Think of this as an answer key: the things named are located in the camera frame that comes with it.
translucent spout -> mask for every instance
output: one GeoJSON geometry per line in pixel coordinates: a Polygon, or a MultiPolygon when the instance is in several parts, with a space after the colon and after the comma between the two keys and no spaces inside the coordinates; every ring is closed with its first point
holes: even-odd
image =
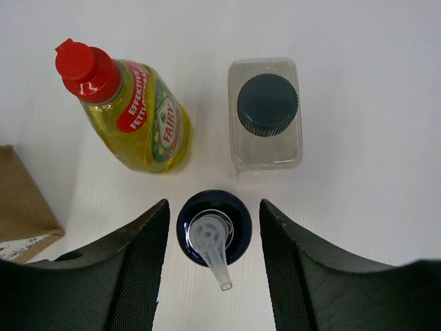
{"type": "Polygon", "coordinates": [[[189,229],[190,243],[212,270],[222,291],[233,287],[225,257],[225,229],[227,224],[215,214],[207,214],[195,220],[189,229]]]}

red bottle cap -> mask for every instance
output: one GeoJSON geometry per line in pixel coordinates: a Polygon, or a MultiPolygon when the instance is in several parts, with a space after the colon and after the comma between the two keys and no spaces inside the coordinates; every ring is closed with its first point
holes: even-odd
{"type": "Polygon", "coordinates": [[[101,104],[109,101],[121,85],[121,72],[104,51],[71,39],[56,48],[55,67],[64,86],[80,100],[101,104]]]}

red label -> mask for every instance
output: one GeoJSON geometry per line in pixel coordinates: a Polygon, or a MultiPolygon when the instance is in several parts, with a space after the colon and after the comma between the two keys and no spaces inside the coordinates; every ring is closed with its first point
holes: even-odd
{"type": "Polygon", "coordinates": [[[145,102],[145,89],[149,82],[149,74],[145,68],[135,62],[126,61],[125,64],[133,76],[133,94],[129,104],[119,115],[116,127],[121,132],[131,133],[141,128],[149,117],[145,102]]]}

bottle label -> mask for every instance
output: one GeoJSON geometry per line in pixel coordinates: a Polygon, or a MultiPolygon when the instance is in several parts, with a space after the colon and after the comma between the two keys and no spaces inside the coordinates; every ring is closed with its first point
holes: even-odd
{"type": "Polygon", "coordinates": [[[116,127],[121,132],[132,133],[141,128],[149,116],[145,100],[149,74],[145,68],[135,62],[125,63],[133,75],[134,88],[130,102],[116,121],[116,127]]]}
{"type": "Polygon", "coordinates": [[[155,80],[156,100],[152,134],[152,154],[162,163],[179,150],[182,142],[181,106],[160,77],[155,80]]]}

white table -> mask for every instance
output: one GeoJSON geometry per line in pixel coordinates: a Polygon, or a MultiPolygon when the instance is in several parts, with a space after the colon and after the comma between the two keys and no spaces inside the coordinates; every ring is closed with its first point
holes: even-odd
{"type": "Polygon", "coordinates": [[[363,257],[395,265],[441,257],[440,1],[120,2],[1,4],[0,144],[15,145],[66,230],[34,260],[88,244],[167,197],[154,330],[272,331],[261,198],[363,257]],[[54,48],[68,37],[160,72],[196,126],[180,174],[131,172],[107,151],[54,68],[54,48]],[[227,69],[279,56],[298,66],[303,162],[283,182],[238,185],[227,69]],[[185,201],[210,188],[240,197],[254,222],[229,292],[185,257],[175,235],[185,201]]]}

